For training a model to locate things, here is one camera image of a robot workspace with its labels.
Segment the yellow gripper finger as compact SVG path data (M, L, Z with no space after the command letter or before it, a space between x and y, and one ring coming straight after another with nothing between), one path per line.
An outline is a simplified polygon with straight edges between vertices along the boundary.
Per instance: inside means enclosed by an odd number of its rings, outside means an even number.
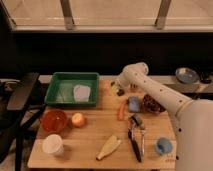
M112 91L112 94L113 94L113 95L119 95L120 89L119 89L116 85L113 85L113 86L111 87L111 91Z

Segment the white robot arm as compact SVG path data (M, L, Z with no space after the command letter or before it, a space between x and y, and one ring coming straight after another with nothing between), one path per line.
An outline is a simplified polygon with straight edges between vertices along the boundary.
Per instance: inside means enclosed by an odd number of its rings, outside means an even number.
M119 87L134 84L178 120L176 171L213 171L213 100L183 95L147 76L144 62L129 64L115 80Z

